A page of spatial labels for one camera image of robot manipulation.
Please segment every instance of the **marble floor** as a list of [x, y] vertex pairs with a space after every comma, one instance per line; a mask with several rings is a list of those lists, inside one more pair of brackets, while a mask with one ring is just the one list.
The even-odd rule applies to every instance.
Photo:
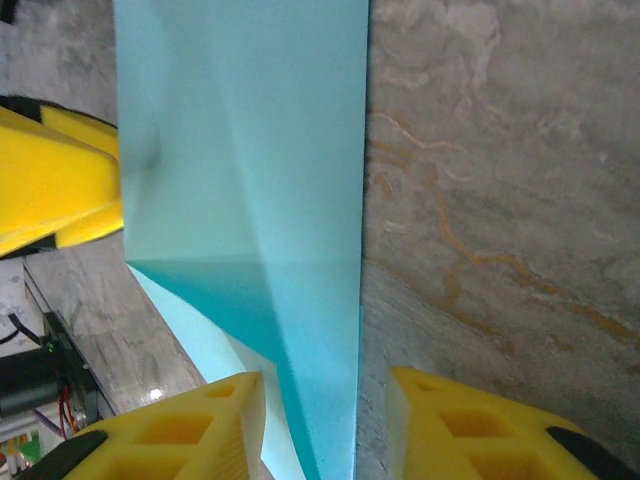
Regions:
[[[640, 7], [372, 6], [359, 478], [391, 478], [389, 365], [578, 423], [640, 468]], [[110, 0], [24, 0], [0, 93], [117, 120]], [[123, 411], [202, 379], [120, 234], [29, 258]]]

